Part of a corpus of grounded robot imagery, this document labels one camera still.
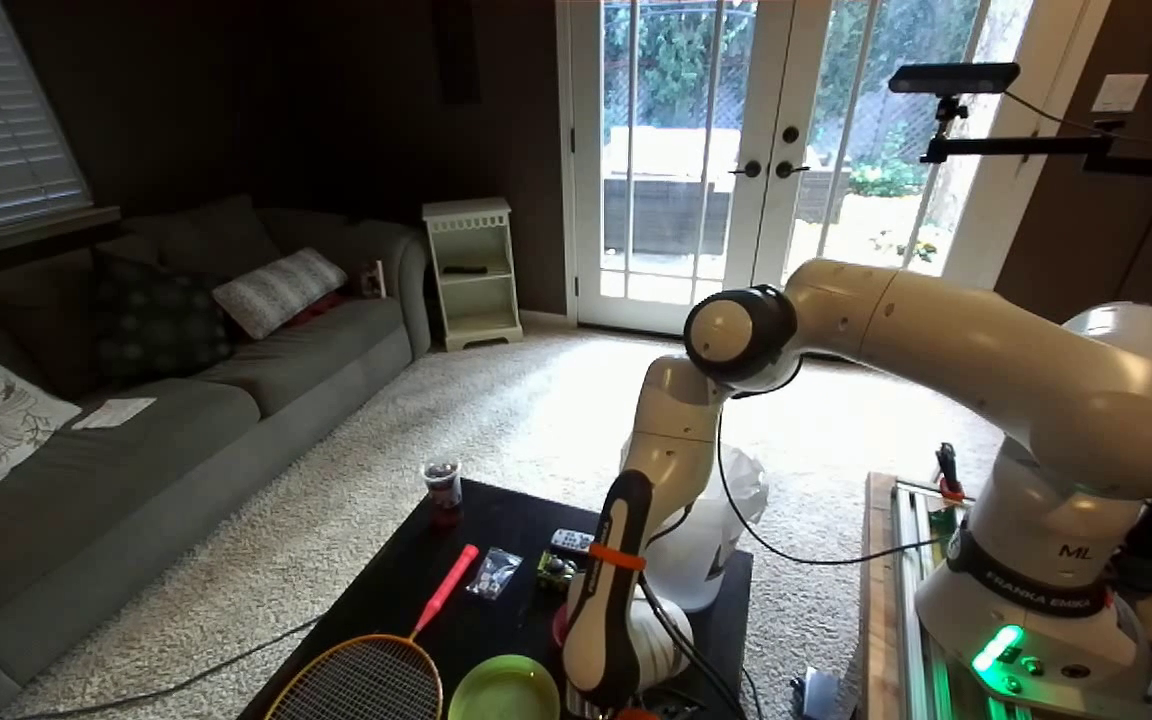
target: red tennis racket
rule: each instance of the red tennis racket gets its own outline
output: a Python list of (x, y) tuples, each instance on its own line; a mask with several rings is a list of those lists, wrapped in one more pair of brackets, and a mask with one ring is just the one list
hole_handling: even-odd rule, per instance
[(307, 659), (264, 711), (267, 720), (439, 720), (446, 675), (435, 659), (416, 645), (429, 618), (435, 618), (466, 578), (477, 543), (466, 543), (451, 572), (429, 594), (408, 634), (369, 630), (350, 634)]

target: french door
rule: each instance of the french door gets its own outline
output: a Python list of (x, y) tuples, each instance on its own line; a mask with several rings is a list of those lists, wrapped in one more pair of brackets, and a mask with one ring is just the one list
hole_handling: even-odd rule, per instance
[[(922, 162), (938, 96), (890, 90), (890, 74), (1015, 59), (1023, 30), (1079, 71), (1088, 46), (1072, 51), (1070, 27), (1098, 35), (1104, 17), (1086, 6), (1036, 18), (1033, 0), (577, 0), (577, 321), (677, 337), (700, 295), (786, 284), (811, 256), (942, 274), (980, 162)], [(1029, 87), (1060, 101), (1065, 65), (1023, 69)], [(995, 128), (1002, 96), (964, 101), (969, 131)]]

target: small white cabinet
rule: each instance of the small white cabinet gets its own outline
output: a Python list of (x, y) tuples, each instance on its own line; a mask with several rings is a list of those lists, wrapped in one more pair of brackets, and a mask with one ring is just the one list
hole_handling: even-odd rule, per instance
[(512, 228), (502, 194), (425, 203), (448, 353), (484, 340), (522, 340)]

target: power cord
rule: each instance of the power cord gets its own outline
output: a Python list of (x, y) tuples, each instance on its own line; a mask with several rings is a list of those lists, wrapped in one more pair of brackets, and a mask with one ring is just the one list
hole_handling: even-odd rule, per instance
[[(688, 657), (692, 668), (700, 668), (700, 675), (720, 691), (720, 698), (744, 720), (744, 698), (741, 687), (733, 687), (700, 651), (695, 645), (674, 623), (674, 616), (664, 611), (662, 594), (653, 592), (653, 582), (640, 576), (643, 599), (653, 609), (653, 616), (662, 618), (662, 628), (674, 634), (674, 645)], [(757, 720), (764, 720), (764, 698), (757, 678), (750, 675), (750, 668), (741, 668), (741, 675), (751, 687), (751, 705), (757, 705)]]
[(1029, 108), (1029, 112), (1036, 112), (1036, 115), (1052, 120), (1052, 122), (1065, 122), (1060, 115), (1052, 115), (1052, 112), (1036, 108), (1033, 101), (1015, 96), (1015, 90), (1003, 90), (1003, 96), (1008, 96), (1012, 102), (1020, 102), (1020, 108)]
[(751, 523), (750, 515), (741, 512), (738, 494), (733, 494), (733, 485), (729, 485), (729, 463), (726, 463), (726, 452), (720, 452), (720, 478), (726, 478), (726, 494), (729, 494), (729, 506), (733, 515), (741, 521), (741, 526), (771, 556), (787, 560), (787, 562), (871, 562), (871, 560), (886, 560), (886, 556), (901, 556), (901, 550), (912, 550), (912, 548), (930, 548), (930, 543), (942, 543), (942, 539), (917, 539), (917, 543), (893, 543), (893, 548), (880, 548), (880, 550), (864, 550), (864, 556), (836, 556), (836, 560), (823, 560), (823, 556), (794, 556), (776, 543), (769, 543)]
[(97, 711), (141, 708), (141, 705), (175, 694), (175, 691), (183, 691), (183, 687), (193, 687), (193, 685), (201, 685), (201, 678), (208, 678), (208, 675), (216, 675), (216, 671), (225, 671), (225, 668), (255, 657), (255, 651), (264, 651), (264, 647), (271, 647), (271, 645), (282, 645), (282, 640), (288, 640), (288, 634), (297, 634), (297, 630), (307, 630), (312, 623), (322, 623), (322, 616), (315, 616), (315, 618), (306, 618), (306, 623), (297, 623), (297, 628), (288, 628), (288, 630), (282, 630), (282, 634), (267, 634), (267, 640), (244, 647), (241, 657), (230, 657), (230, 659), (221, 659), (221, 663), (214, 663), (214, 668), (203, 668), (203, 671), (198, 671), (198, 675), (189, 675), (189, 678), (179, 678), (179, 685), (167, 685), (167, 687), (158, 687), (158, 691), (146, 691), (146, 694), (123, 694), (123, 698), (103, 698), (103, 705), (84, 705), (84, 708), (65, 708), (65, 711), (32, 711), (32, 717), (20, 717), (20, 720), (60, 720), (60, 717), (97, 717)]
[(670, 526), (653, 531), (653, 537), (649, 537), (649, 543), (657, 543), (662, 537), (670, 537), (670, 531), (686, 526), (686, 523), (688, 523), (688, 515), (692, 515), (692, 503), (686, 506), (686, 515), (681, 515), (681, 521), (674, 521)]

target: trees outside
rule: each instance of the trees outside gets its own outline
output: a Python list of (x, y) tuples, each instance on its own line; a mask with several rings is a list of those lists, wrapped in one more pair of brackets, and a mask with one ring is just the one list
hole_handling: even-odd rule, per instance
[[(757, 30), (757, 0), (628, 0), (603, 4), (603, 122), (741, 128), (744, 78)], [(811, 151), (848, 172), (854, 191), (922, 191), (922, 149), (938, 131), (932, 96), (893, 96), (901, 65), (950, 65), (974, 46), (980, 0), (836, 0), (822, 59)]]

